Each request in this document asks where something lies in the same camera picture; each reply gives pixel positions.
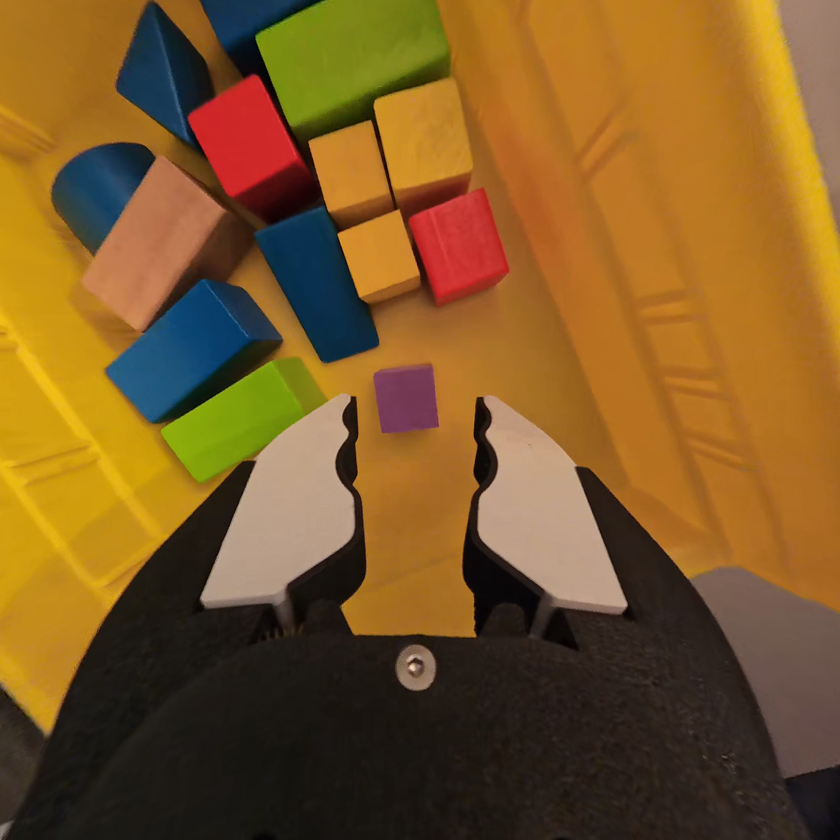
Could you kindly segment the yellow plastic bin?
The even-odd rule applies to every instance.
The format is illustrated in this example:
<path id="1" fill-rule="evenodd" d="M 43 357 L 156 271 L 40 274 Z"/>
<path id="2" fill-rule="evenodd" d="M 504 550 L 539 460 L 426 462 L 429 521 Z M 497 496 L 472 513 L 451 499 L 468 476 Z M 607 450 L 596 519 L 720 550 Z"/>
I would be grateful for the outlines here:
<path id="1" fill-rule="evenodd" d="M 215 489 L 104 374 L 133 334 L 79 284 L 50 187 L 140 142 L 214 174 L 114 88 L 144 2 L 2 2 L 2 687 L 44 731 L 109 608 Z M 838 610 L 838 235 L 774 2 L 441 2 L 510 272 L 374 310 L 321 364 L 257 247 L 234 282 L 328 397 L 355 395 L 362 634 L 473 633 L 460 570 L 493 395 L 688 576 Z M 373 374 L 431 363 L 439 428 L 383 434 Z"/>

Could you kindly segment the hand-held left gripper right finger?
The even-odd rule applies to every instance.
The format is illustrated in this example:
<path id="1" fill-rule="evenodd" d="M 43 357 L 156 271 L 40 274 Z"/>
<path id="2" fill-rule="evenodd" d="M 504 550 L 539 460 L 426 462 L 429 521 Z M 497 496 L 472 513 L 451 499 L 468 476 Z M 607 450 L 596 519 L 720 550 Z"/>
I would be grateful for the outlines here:
<path id="1" fill-rule="evenodd" d="M 623 613 L 627 598 L 572 457 L 493 395 L 476 400 L 474 436 L 467 545 L 475 556 L 538 603 Z"/>

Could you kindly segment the tan wooden block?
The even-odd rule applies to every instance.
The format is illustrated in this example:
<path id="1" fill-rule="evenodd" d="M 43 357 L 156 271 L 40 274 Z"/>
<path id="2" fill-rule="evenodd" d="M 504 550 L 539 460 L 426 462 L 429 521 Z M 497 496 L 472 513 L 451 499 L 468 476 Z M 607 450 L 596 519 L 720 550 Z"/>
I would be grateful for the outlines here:
<path id="1" fill-rule="evenodd" d="M 253 241 L 251 224 L 160 155 L 80 284 L 143 332 L 198 281 L 226 282 Z"/>

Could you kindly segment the red wooden block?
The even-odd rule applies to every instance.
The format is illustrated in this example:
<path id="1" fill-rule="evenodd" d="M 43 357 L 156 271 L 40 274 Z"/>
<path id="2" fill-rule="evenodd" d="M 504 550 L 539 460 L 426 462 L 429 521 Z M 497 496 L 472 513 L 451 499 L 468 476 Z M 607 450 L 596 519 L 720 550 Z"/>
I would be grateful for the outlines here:
<path id="1" fill-rule="evenodd" d="M 408 226 L 438 307 L 486 291 L 509 273 L 484 187 L 410 216 Z"/>

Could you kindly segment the red wooden cube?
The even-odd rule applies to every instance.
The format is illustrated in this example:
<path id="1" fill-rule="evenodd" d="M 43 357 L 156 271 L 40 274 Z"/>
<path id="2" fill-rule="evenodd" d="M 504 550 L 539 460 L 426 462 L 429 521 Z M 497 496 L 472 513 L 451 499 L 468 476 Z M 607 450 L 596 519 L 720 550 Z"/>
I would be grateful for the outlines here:
<path id="1" fill-rule="evenodd" d="M 187 121 L 225 193 L 263 222 L 315 201 L 315 180 L 259 76 L 216 95 Z"/>

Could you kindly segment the purple wooden block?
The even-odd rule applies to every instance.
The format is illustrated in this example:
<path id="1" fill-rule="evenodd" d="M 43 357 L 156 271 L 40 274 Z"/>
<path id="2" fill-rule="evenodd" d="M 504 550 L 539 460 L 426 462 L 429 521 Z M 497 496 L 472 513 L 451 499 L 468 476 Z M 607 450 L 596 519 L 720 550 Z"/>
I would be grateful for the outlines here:
<path id="1" fill-rule="evenodd" d="M 431 363 L 381 369 L 373 374 L 383 434 L 439 428 L 438 401 Z"/>

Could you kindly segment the small green wooden block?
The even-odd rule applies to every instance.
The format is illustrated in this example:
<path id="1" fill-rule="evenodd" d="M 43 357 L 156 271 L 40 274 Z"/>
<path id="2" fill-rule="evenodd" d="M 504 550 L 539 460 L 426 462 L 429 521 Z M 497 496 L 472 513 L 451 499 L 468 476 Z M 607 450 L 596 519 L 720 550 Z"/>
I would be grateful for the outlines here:
<path id="1" fill-rule="evenodd" d="M 178 419 L 163 440 L 198 482 L 252 459 L 327 396 L 300 358 L 267 362 Z"/>

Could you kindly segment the yellow wooden cube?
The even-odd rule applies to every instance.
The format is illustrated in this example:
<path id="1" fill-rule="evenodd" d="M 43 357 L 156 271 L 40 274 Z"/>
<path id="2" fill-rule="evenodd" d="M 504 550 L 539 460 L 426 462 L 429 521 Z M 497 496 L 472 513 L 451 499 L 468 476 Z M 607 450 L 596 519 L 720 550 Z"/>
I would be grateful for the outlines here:
<path id="1" fill-rule="evenodd" d="M 374 119 L 405 219 L 469 191 L 474 161 L 454 78 L 377 98 Z"/>
<path id="2" fill-rule="evenodd" d="M 421 286 L 421 270 L 399 210 L 338 233 L 360 299 L 374 305 Z"/>
<path id="3" fill-rule="evenodd" d="M 309 141 L 322 198 L 338 230 L 394 211 L 382 150 L 371 120 Z"/>

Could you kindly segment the dark teal triangular block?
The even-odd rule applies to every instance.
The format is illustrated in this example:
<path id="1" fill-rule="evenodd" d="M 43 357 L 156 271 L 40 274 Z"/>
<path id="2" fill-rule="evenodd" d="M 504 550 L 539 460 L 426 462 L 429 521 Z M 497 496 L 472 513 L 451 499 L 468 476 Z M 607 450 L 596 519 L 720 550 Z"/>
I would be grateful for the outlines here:
<path id="1" fill-rule="evenodd" d="M 134 106 L 200 151 L 190 114 L 212 100 L 204 57 L 156 2 L 143 8 L 115 88 Z"/>

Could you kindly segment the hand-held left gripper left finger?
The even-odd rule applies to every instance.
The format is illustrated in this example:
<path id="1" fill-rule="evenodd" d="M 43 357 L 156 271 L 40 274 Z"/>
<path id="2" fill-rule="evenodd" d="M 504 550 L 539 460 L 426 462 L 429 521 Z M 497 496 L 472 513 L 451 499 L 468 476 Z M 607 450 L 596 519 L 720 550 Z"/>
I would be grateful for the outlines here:
<path id="1" fill-rule="evenodd" d="M 355 397 L 335 396 L 256 457 L 201 594 L 207 608 L 344 604 L 365 577 Z"/>

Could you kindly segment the small blue wooden block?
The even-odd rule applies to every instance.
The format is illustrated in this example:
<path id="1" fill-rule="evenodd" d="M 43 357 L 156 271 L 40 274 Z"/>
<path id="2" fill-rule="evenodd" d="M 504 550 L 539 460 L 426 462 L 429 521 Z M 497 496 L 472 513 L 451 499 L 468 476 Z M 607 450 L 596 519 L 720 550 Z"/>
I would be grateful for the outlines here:
<path id="1" fill-rule="evenodd" d="M 105 373 L 146 421 L 162 424 L 236 383 L 281 344 L 245 289 L 201 280 Z"/>

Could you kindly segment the long green wooden block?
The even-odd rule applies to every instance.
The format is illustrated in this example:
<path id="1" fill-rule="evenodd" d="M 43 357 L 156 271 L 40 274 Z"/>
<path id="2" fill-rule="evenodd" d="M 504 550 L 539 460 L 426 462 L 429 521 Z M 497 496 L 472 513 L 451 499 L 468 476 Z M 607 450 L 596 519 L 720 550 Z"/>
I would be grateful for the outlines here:
<path id="1" fill-rule="evenodd" d="M 255 42 L 296 140 L 374 117 L 375 100 L 445 78 L 450 51 L 435 1 L 324 1 Z"/>

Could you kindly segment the blue wooden cylinder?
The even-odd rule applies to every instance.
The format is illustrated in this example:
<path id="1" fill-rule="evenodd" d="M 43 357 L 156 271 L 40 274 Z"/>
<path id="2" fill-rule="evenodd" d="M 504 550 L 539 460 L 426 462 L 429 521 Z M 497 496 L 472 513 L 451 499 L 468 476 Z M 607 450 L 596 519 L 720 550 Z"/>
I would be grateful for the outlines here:
<path id="1" fill-rule="evenodd" d="M 155 161 L 141 143 L 103 143 L 80 152 L 57 173 L 50 198 L 57 215 L 96 255 Z"/>

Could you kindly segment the person's dark navy shirt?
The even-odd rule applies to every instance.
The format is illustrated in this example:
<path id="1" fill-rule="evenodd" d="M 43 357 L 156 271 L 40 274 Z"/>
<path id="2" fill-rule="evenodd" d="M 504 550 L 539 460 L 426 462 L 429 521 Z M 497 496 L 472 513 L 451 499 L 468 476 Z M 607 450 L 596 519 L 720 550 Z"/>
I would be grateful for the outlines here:
<path id="1" fill-rule="evenodd" d="M 802 773 L 785 780 L 813 839 L 839 838 L 839 767 Z"/>

